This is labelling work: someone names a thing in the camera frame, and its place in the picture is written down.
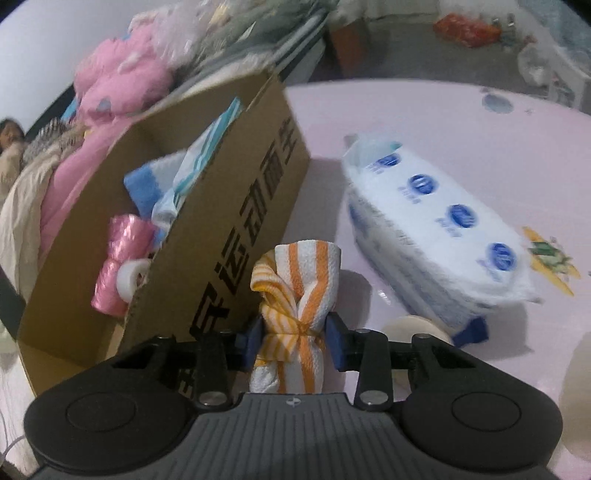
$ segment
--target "gray ribbed panel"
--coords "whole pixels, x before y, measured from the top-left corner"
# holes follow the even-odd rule
[[[152,465],[109,480],[556,480],[543,468],[479,475],[423,454],[386,414],[351,407],[344,394],[246,394],[229,412],[200,416],[177,447]],[[45,468],[35,480],[82,480]]]

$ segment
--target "open cardboard box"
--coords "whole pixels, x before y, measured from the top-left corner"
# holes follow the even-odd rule
[[[90,300],[106,259],[109,220],[136,213],[126,173],[187,148],[239,97],[230,126],[187,197],[125,321]],[[114,145],[40,271],[17,342],[36,395],[154,335],[239,327],[256,310],[254,262],[281,241],[309,155],[283,95],[266,73],[213,87],[148,115]]]

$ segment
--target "rolled cloth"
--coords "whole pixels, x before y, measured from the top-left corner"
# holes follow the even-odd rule
[[[255,393],[320,393],[321,333],[339,288],[340,248],[305,240],[278,245],[255,263],[251,289],[261,293],[266,335],[251,374]]]
[[[119,215],[109,225],[108,258],[96,280],[90,304],[101,313],[123,318],[127,311],[117,292],[117,273],[124,262],[146,258],[154,241],[155,226],[137,215]]]

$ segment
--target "pink plastic roll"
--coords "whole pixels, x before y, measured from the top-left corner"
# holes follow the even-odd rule
[[[154,242],[155,226],[137,215],[119,215],[109,227],[109,258],[119,263],[146,258]]]
[[[119,215],[109,225],[108,259],[96,280],[90,304],[99,312],[123,318],[127,304],[117,292],[117,273],[124,262],[146,258],[154,242],[155,226],[137,215]]]

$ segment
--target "floor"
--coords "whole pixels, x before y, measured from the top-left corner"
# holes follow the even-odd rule
[[[351,77],[473,83],[545,96],[546,89],[527,85],[519,74],[516,51],[506,53],[500,44],[467,48],[441,40],[433,31],[434,20],[420,15],[368,22],[371,50]]]

